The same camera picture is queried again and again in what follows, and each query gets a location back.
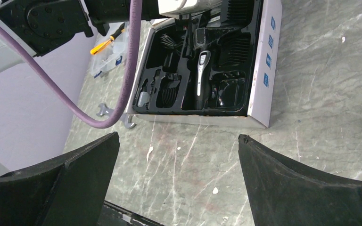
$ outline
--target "blue square icon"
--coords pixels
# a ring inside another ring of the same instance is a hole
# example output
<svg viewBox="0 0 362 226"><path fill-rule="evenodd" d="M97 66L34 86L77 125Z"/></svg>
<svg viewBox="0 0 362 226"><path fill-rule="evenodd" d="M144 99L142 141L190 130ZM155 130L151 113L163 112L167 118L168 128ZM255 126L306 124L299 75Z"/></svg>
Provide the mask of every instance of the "blue square icon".
<svg viewBox="0 0 362 226"><path fill-rule="evenodd" d="M271 47L272 49L272 45L274 43L274 39L271 37L271 35L269 36L269 46Z"/></svg>
<svg viewBox="0 0 362 226"><path fill-rule="evenodd" d="M271 57L269 54L267 54L266 64L269 68L271 68Z"/></svg>
<svg viewBox="0 0 362 226"><path fill-rule="evenodd" d="M264 73L264 85L268 87L268 75Z"/></svg>
<svg viewBox="0 0 362 226"><path fill-rule="evenodd" d="M274 17L271 17L271 27L273 30L275 30L275 19Z"/></svg>

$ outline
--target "screwdriver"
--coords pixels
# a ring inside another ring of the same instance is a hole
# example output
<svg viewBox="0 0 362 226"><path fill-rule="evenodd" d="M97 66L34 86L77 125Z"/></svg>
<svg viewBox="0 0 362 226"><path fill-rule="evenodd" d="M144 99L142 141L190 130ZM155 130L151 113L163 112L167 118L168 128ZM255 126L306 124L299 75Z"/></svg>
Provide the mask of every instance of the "screwdriver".
<svg viewBox="0 0 362 226"><path fill-rule="evenodd" d="M116 30L114 34L110 36L110 39L97 45L95 48L91 49L91 55L95 55L99 52L101 52L104 48L106 48L108 45L110 45L118 36L120 36L121 33L125 31L125 23L122 23L120 27Z"/></svg>

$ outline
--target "gray marble surface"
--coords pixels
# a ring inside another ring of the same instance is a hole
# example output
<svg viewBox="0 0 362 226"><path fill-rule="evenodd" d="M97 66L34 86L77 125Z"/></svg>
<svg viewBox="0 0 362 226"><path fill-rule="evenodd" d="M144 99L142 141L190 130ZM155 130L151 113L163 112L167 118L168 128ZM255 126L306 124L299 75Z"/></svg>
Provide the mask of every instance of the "gray marble surface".
<svg viewBox="0 0 362 226"><path fill-rule="evenodd" d="M165 225L252 226L237 138L328 173L362 180L362 1L283 0L270 129L147 122L92 129L74 119L65 152L120 135L106 199ZM150 24L143 23L143 37ZM87 76L78 105L114 107L123 66Z"/></svg>

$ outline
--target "open-end wrench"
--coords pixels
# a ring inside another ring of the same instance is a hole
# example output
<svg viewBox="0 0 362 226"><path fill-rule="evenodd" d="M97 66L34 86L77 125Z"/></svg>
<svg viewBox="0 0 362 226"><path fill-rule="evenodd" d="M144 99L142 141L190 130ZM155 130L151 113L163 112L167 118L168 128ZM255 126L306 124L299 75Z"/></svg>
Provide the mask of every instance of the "open-end wrench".
<svg viewBox="0 0 362 226"><path fill-rule="evenodd" d="M96 114L99 117L103 117L104 115L110 116L110 115L112 115L112 113L114 111L113 109L108 108L106 106L106 104L104 104L104 103L99 104L99 108L100 108L100 111L99 111L99 113ZM124 113L120 117L120 121L123 122L124 127L126 127L127 129L132 129L136 126L136 124L131 122L131 120L132 120L132 116L124 114Z"/></svg>

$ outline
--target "plastic container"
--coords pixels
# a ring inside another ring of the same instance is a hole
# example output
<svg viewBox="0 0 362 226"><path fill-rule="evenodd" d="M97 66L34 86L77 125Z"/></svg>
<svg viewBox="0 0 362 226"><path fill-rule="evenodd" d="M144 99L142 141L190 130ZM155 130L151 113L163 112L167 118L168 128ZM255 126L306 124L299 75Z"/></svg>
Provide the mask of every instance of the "plastic container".
<svg viewBox="0 0 362 226"><path fill-rule="evenodd" d="M110 39L110 36L120 27L122 23L109 24L110 28L106 36L101 36L96 40L95 46ZM122 62L126 59L128 48L128 23L125 24L125 32L118 36L109 46L96 55L92 55L92 64L89 73L92 76L106 73L116 67L116 59L122 56Z"/></svg>

